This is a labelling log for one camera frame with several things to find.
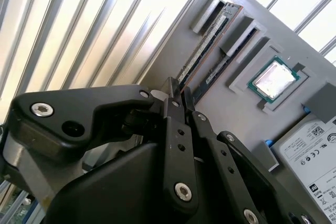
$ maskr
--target screw hole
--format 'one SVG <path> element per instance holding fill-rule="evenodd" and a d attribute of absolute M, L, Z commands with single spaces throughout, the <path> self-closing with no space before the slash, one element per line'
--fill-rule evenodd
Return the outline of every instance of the screw hole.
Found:
<path fill-rule="evenodd" d="M 228 167 L 227 169 L 229 170 L 230 173 L 232 174 L 235 173 L 235 170 L 233 170 L 231 167 Z"/>
<path fill-rule="evenodd" d="M 184 147 L 184 145 L 183 144 L 179 144 L 179 145 L 177 145 L 178 146 L 178 148 L 180 149 L 180 151 L 185 151 L 185 147 Z"/>
<path fill-rule="evenodd" d="M 140 90 L 140 95 L 142 95 L 145 98 L 149 97 L 149 94 L 146 91 L 144 91 L 144 90 Z"/>
<path fill-rule="evenodd" d="M 62 130 L 65 134 L 72 137 L 80 137 L 85 131 L 83 125 L 74 121 L 66 121 L 63 123 Z"/>
<path fill-rule="evenodd" d="M 182 131 L 182 130 L 177 130 L 177 132 L 178 132 L 181 136 L 184 135 L 184 131 Z"/>
<path fill-rule="evenodd" d="M 174 106 L 176 106 L 176 107 L 179 107 L 179 106 L 180 106 L 180 104 L 179 104 L 178 102 L 175 102 L 175 101 L 172 101 L 172 104 L 173 104 Z"/>

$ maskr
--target black plastic bracket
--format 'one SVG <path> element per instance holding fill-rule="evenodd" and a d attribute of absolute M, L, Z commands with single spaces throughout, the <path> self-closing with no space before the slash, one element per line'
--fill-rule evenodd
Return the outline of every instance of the black plastic bracket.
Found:
<path fill-rule="evenodd" d="M 222 131 L 217 139 L 228 146 L 248 191 L 268 223 L 305 224 L 301 216 L 306 216 L 311 223 L 315 223 L 307 211 L 289 195 L 234 134 Z"/>
<path fill-rule="evenodd" d="M 198 195 L 191 129 L 184 124 L 183 106 L 174 98 L 164 101 L 164 124 L 163 196 L 167 205 L 172 207 L 168 218 L 185 222 L 197 211 Z M 179 197 L 179 183 L 190 189 L 187 192 L 182 188 L 182 193 L 189 194 L 190 199 Z"/>
<path fill-rule="evenodd" d="M 47 117 L 31 111 L 35 103 L 53 108 Z M 25 93 L 12 101 L 8 129 L 13 138 L 30 150 L 55 161 L 80 159 L 91 146 L 99 146 L 104 131 L 120 139 L 131 135 L 120 132 L 125 112 L 149 109 L 154 99 L 139 85 L 71 89 Z"/>
<path fill-rule="evenodd" d="M 252 211 L 258 218 L 258 223 L 266 223 L 257 210 L 249 191 L 240 175 L 235 161 L 226 144 L 216 139 L 216 134 L 209 123 L 208 118 L 195 111 L 192 113 L 194 123 L 193 139 L 198 142 L 204 151 L 202 158 L 213 167 L 214 179 L 219 181 L 218 193 L 222 195 L 222 204 L 228 210 L 228 218 L 234 223 L 248 223 L 244 210 Z"/>

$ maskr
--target gray plastic board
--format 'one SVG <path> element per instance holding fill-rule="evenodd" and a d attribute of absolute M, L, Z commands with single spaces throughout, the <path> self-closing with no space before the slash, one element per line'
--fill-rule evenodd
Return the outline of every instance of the gray plastic board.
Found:
<path fill-rule="evenodd" d="M 141 84 L 153 89 L 159 89 L 167 77 L 177 77 L 193 53 L 202 36 L 191 29 L 193 21 L 198 17 L 203 6 L 208 0 L 195 0 L 184 14 L 175 30 L 170 34 L 162 50 L 155 56 L 152 64 Z M 196 108 L 209 119 L 216 133 L 222 130 L 233 132 L 248 148 L 253 148 L 260 141 L 266 139 L 276 140 L 295 125 L 302 118 L 304 112 L 302 105 L 327 81 L 336 84 L 336 70 L 327 60 L 323 59 L 313 48 L 304 42 L 298 35 L 291 31 L 273 14 L 262 7 L 255 0 L 230 0 L 244 7 L 242 13 L 253 18 L 264 31 L 264 40 L 269 39 L 269 47 L 264 49 L 265 54 L 259 55 L 256 64 L 248 66 L 248 74 L 253 76 L 260 70 L 268 59 L 277 54 L 290 67 L 297 63 L 304 66 L 298 73 L 303 76 L 302 86 L 293 90 L 294 93 L 286 94 L 281 104 L 263 104 L 262 99 L 247 88 L 250 80 L 241 76 L 245 65 L 253 61 L 249 55 L 244 60 L 233 61 L 206 95 L 200 100 Z M 189 86 L 192 90 L 206 77 L 209 69 L 221 58 L 223 52 L 220 46 L 232 37 L 235 32 L 233 24 L 222 37 L 222 41 L 214 48 L 209 58 L 195 75 Z M 242 92 L 229 88 L 236 80 L 244 80 L 239 85 L 246 85 Z"/>

